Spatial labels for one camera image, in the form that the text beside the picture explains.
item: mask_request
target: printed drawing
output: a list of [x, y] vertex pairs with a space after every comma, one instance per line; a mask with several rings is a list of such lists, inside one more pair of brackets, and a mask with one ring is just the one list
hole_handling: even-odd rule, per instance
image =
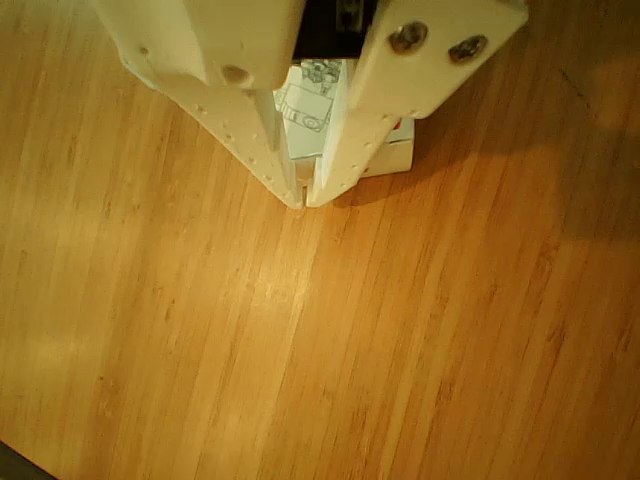
[[282, 116], [306, 129], [321, 132], [329, 124], [341, 65], [340, 60], [304, 60], [299, 68], [302, 78], [297, 82], [287, 81], [274, 93], [276, 108]]
[[302, 78], [320, 86], [320, 95], [326, 95], [340, 77], [340, 60], [303, 60]]

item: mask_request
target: hole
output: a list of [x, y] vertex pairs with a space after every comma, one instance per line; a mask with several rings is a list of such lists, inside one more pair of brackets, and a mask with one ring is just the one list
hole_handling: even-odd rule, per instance
[[222, 76], [229, 85], [244, 87], [253, 81], [253, 77], [249, 72], [235, 65], [225, 65], [222, 67]]
[[424, 23], [409, 22], [389, 35], [389, 45], [398, 55], [409, 55], [422, 46], [428, 33]]
[[484, 35], [474, 35], [449, 49], [449, 58], [456, 64], [473, 60], [486, 48], [489, 40]]

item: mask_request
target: screw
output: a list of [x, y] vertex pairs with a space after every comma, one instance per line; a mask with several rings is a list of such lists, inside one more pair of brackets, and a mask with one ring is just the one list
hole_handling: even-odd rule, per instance
[[418, 50], [427, 38], [429, 29], [422, 22], [410, 22], [389, 35], [391, 49], [398, 55], [408, 55]]
[[488, 42], [484, 35], [474, 35], [451, 47], [449, 57], [453, 63], [466, 63], [480, 55]]

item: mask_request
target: metal screw head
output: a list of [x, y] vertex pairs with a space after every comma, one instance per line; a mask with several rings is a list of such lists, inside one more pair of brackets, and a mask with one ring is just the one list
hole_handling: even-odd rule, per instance
[[389, 35], [389, 45], [398, 55], [408, 55], [418, 50], [427, 38], [429, 29], [422, 22], [410, 22]]
[[480, 55], [488, 42], [484, 35], [474, 35], [451, 47], [449, 57], [453, 63], [466, 63]]

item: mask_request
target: wooden floor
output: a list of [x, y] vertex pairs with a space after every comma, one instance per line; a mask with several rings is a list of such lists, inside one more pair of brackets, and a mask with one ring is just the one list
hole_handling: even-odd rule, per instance
[[87, 5], [0, 2], [0, 439], [62, 479], [640, 478], [640, 3], [531, 10], [411, 172], [293, 211]]

